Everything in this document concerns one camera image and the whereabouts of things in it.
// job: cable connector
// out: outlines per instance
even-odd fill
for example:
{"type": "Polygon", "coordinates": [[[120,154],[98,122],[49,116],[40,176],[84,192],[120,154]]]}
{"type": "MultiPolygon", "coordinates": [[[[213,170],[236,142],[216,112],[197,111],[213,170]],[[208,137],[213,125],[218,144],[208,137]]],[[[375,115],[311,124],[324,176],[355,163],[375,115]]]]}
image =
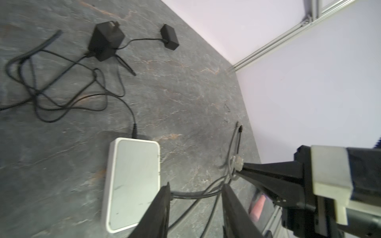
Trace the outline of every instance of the cable connector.
{"type": "Polygon", "coordinates": [[[242,134],[242,131],[243,131],[243,126],[241,125],[238,128],[239,139],[238,139],[238,145],[237,145],[237,154],[239,153],[239,145],[241,144],[241,134],[242,134]]]}
{"type": "Polygon", "coordinates": [[[132,139],[137,139],[138,138],[138,125],[134,123],[134,127],[132,128],[132,139]]]}
{"type": "Polygon", "coordinates": [[[124,67],[128,72],[130,72],[133,76],[136,76],[136,73],[134,72],[134,70],[126,63],[126,61],[124,61],[119,55],[115,54],[114,57],[117,59],[118,63],[120,63],[120,65],[122,67],[124,67]]]}
{"type": "Polygon", "coordinates": [[[243,158],[237,155],[234,161],[234,169],[236,171],[241,171],[242,168],[243,168],[243,158]]]}
{"type": "Polygon", "coordinates": [[[91,57],[94,57],[96,54],[95,54],[95,52],[93,52],[93,51],[88,51],[88,52],[86,52],[86,54],[85,54],[85,58],[91,58],[91,57]]]}
{"type": "Polygon", "coordinates": [[[110,21],[110,23],[111,23],[112,25],[114,25],[113,30],[118,29],[118,27],[120,26],[119,22],[117,22],[117,21],[110,21]]]}

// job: pink object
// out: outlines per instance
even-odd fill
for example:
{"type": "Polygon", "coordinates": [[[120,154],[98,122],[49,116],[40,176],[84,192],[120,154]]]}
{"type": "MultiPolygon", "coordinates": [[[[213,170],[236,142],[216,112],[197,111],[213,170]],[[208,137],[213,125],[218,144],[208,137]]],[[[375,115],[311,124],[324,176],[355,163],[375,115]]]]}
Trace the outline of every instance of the pink object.
{"type": "Polygon", "coordinates": [[[257,222],[259,221],[259,218],[261,217],[261,213],[263,210],[264,202],[266,201],[265,195],[261,195],[261,197],[258,199],[258,201],[255,203],[253,208],[250,211],[250,218],[252,221],[257,222]]]}

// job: aluminum rail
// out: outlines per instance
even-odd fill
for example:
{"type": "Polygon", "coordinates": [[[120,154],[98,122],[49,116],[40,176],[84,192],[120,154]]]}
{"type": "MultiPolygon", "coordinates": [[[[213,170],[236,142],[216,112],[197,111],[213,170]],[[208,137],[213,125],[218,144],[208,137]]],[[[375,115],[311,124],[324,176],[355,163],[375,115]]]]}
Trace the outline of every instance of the aluminum rail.
{"type": "Polygon", "coordinates": [[[315,21],[315,20],[316,20],[316,14],[317,14],[316,7],[317,7],[316,0],[311,0],[311,15],[312,15],[312,21],[315,21]]]}
{"type": "Polygon", "coordinates": [[[322,16],[322,9],[323,9],[323,0],[317,0],[317,18],[320,18],[322,16]]]}
{"type": "Polygon", "coordinates": [[[253,54],[247,56],[240,62],[233,65],[234,71],[238,71],[242,69],[243,67],[247,66],[250,63],[256,62],[257,60],[261,59],[266,54],[274,51],[278,47],[286,44],[290,40],[294,39],[296,36],[298,36],[301,32],[304,30],[310,28],[311,26],[319,23],[323,19],[327,18],[328,16],[332,15],[333,13],[339,11],[343,7],[349,5],[350,3],[354,2],[355,0],[338,0],[336,2],[333,2],[329,4],[328,6],[324,7],[321,10],[321,16],[317,18],[316,20],[312,21],[311,18],[308,18],[304,20],[303,22],[297,24],[287,32],[281,34],[274,40],[272,40],[270,43],[266,44],[265,46],[261,47],[257,51],[255,51],[253,54]]]}

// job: metal frame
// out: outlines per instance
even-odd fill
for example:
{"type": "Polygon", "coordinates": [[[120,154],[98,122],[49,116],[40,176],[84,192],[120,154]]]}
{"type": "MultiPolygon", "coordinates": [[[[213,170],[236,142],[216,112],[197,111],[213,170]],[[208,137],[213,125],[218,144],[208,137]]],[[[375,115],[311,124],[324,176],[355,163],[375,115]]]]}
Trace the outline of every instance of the metal frame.
{"type": "Polygon", "coordinates": [[[282,226],[282,208],[276,205],[274,209],[273,214],[262,231],[263,237],[267,238],[266,235],[268,232],[271,232],[273,238],[290,238],[287,229],[282,226]]]}
{"type": "MultiPolygon", "coordinates": [[[[347,6],[348,4],[354,1],[355,0],[338,0],[336,2],[329,4],[323,9],[322,8],[317,9],[317,18],[315,20],[313,20],[311,17],[308,17],[306,20],[297,24],[296,26],[294,26],[287,32],[281,34],[280,36],[272,40],[270,43],[266,44],[265,46],[255,51],[253,54],[247,56],[240,62],[236,63],[233,66],[234,71],[238,71],[242,69],[243,67],[247,66],[248,64],[256,62],[257,60],[261,59],[263,56],[267,55],[268,53],[272,52],[278,47],[294,39],[301,32],[305,31],[306,29],[310,28],[316,23],[319,23],[321,20],[327,18],[328,16],[332,15],[333,13],[337,12],[338,10],[342,9],[343,7],[347,6]]],[[[315,5],[315,8],[319,8],[321,6],[321,0],[318,0],[317,5],[318,6],[315,5]]]]}

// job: white wall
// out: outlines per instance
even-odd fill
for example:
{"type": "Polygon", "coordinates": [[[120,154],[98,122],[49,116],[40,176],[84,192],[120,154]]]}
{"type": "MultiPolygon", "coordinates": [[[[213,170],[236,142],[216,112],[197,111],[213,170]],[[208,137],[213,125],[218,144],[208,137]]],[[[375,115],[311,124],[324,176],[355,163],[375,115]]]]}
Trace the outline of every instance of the white wall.
{"type": "MultiPolygon", "coordinates": [[[[332,1],[323,0],[323,5],[332,1]]],[[[306,14],[304,0],[163,2],[232,64],[301,22],[306,14]]]]}
{"type": "Polygon", "coordinates": [[[263,163],[381,136],[381,1],[357,0],[237,72],[263,163]]]}

